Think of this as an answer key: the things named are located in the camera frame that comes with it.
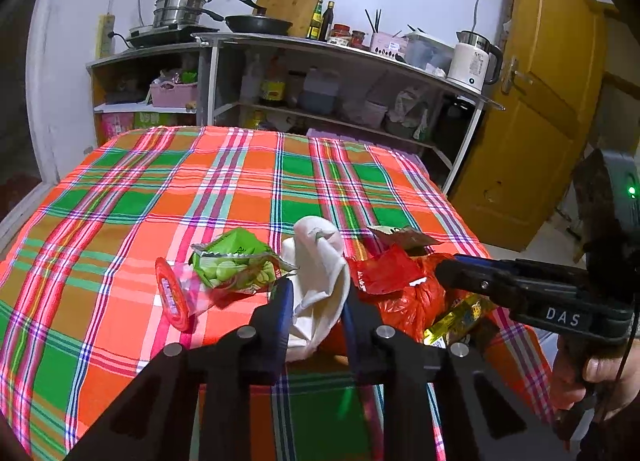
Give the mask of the right hand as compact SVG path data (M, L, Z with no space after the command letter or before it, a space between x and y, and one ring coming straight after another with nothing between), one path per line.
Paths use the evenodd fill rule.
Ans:
M622 353L606 357L591 357L578 371L568 355L566 340L558 339L552 374L550 377L550 399L556 410L568 410L586 395L586 383L603 385L612 389L608 401L606 419L613 418L628 407L639 394L639 340L634 339L622 374L617 377Z

